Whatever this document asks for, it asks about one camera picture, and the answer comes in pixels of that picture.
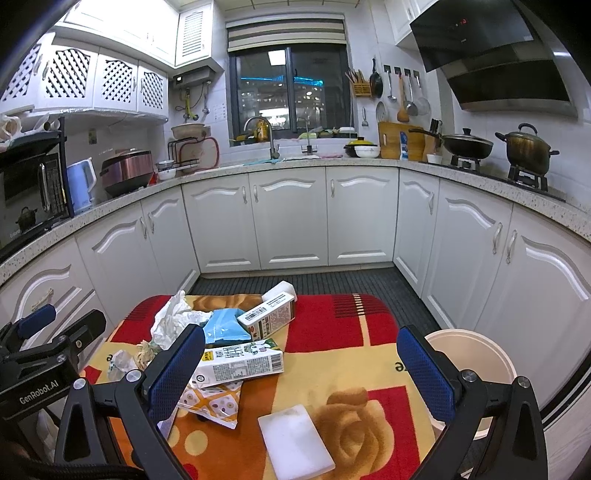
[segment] dark floor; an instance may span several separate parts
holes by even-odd
[[[295,292],[301,295],[368,293],[388,306],[398,326],[415,325],[423,335],[439,330],[431,313],[396,267],[276,277],[201,277],[191,294],[263,294],[281,280],[291,283]]]

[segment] blue packet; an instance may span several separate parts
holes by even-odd
[[[203,327],[206,345],[220,347],[249,342],[250,334],[236,320],[243,313],[241,309],[214,310]]]

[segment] countertop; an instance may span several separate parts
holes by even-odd
[[[591,242],[591,216],[581,210],[568,205],[559,200],[540,195],[535,192],[524,190],[520,187],[505,183],[500,180],[494,180],[487,177],[474,175],[469,171],[455,170],[442,167],[435,164],[420,163],[415,161],[384,160],[381,158],[334,158],[334,159],[315,159],[315,160],[294,160],[284,161],[277,164],[258,164],[258,165],[237,165],[229,167],[216,168],[196,172],[184,177],[178,177],[171,180],[158,183],[135,192],[128,193],[108,202],[97,205],[91,210],[87,210],[76,217],[65,221],[54,227],[50,232],[34,240],[23,249],[19,250],[12,257],[8,258],[0,265],[0,286],[6,283],[16,272],[37,258],[44,251],[51,248],[61,240],[74,234],[86,225],[97,221],[98,219],[113,213],[131,203],[135,203],[146,197],[154,195],[163,190],[167,190],[184,183],[193,181],[213,179],[227,175],[237,175],[241,173],[252,173],[257,171],[304,168],[304,167],[399,167],[406,170],[414,170],[429,175],[434,175],[442,179],[453,180],[458,183],[493,193],[499,197],[505,198],[519,205],[523,205],[558,224],[576,233],[585,240]]]

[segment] plastic bag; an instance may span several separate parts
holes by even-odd
[[[212,312],[193,310],[185,300],[184,290],[180,290],[154,316],[150,329],[152,340],[162,350],[168,350],[187,325],[203,326],[211,316]]]
[[[215,387],[187,387],[177,405],[229,429],[235,429],[238,424],[241,389],[242,380]]]
[[[244,310],[241,309],[214,310],[213,315],[203,327],[205,344],[208,348],[250,342],[250,333],[236,320],[236,317],[242,314]]]

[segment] cutting board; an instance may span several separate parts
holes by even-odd
[[[418,125],[378,122],[379,146],[382,158],[400,159],[400,132],[408,137],[408,159],[422,161],[425,150],[425,135],[408,133],[409,128],[422,128]]]

